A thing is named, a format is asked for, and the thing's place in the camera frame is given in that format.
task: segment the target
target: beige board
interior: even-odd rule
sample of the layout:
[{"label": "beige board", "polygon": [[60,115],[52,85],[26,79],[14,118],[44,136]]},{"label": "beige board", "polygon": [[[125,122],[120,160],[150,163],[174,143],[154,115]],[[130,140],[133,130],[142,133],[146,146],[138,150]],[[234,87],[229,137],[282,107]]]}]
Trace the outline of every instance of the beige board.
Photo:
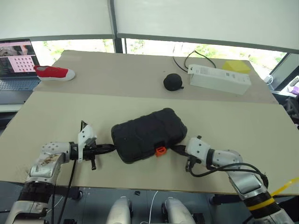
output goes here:
[{"label": "beige board", "polygon": [[[111,127],[165,107],[188,127],[186,144],[202,135],[212,148],[238,151],[269,177],[270,192],[299,176],[299,133],[280,105],[218,101],[129,98],[36,91],[0,136],[0,180],[24,182],[41,146],[51,141],[77,142],[81,120],[94,128],[97,143],[112,143]],[[202,178],[185,172],[186,157],[168,150],[161,157],[125,164],[117,152],[78,164],[73,185],[234,193],[225,173]],[[58,184],[67,185],[72,162],[62,166]],[[196,165],[195,173],[206,172]],[[298,186],[284,193],[299,194]]]},{"label": "beige board", "polygon": [[[184,58],[176,57],[183,66]],[[222,68],[224,59],[212,59]],[[169,56],[111,54],[102,52],[64,51],[54,66],[75,71],[69,82],[41,82],[35,91],[90,93],[111,96],[217,100],[277,104],[265,82],[257,75],[249,61],[252,86],[244,95],[191,86],[190,77]],[[187,64],[213,65],[204,58],[189,58]],[[183,90],[170,92],[163,80],[170,73],[178,73],[183,80]]]}]

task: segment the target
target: black rubber case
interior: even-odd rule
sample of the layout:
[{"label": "black rubber case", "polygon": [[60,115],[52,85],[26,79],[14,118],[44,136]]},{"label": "black rubber case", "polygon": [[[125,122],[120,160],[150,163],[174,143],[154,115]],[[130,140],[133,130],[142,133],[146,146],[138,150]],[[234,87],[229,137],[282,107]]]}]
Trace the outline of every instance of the black rubber case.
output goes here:
[{"label": "black rubber case", "polygon": [[171,108],[153,112],[111,129],[113,143],[125,163],[148,158],[156,148],[169,148],[182,141],[187,127]]}]

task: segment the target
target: orange tab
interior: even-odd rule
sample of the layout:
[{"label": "orange tab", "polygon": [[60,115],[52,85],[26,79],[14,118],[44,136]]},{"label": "orange tab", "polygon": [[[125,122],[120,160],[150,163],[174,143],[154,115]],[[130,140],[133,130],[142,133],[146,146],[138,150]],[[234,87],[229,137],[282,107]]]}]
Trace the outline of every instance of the orange tab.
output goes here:
[{"label": "orange tab", "polygon": [[156,148],[155,155],[156,155],[156,157],[158,157],[158,156],[164,155],[166,152],[167,152],[167,149],[164,146],[162,146],[162,147]]}]

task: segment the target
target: white power supply box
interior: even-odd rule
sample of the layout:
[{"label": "white power supply box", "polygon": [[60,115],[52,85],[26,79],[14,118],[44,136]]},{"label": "white power supply box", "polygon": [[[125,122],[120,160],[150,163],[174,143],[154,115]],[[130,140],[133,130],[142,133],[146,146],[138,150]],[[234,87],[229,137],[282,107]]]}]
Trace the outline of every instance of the white power supply box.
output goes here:
[{"label": "white power supply box", "polygon": [[251,86],[251,81],[247,74],[234,71],[191,64],[188,68],[188,74],[191,75],[190,85],[239,95],[243,95]]}]

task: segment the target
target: black ball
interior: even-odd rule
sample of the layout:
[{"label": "black ball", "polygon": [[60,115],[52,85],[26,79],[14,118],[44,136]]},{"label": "black ball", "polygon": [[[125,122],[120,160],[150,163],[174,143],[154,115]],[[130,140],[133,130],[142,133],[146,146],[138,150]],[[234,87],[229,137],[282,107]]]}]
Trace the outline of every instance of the black ball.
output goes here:
[{"label": "black ball", "polygon": [[176,91],[183,89],[182,87],[182,78],[176,73],[171,73],[163,81],[165,88],[169,91]]}]

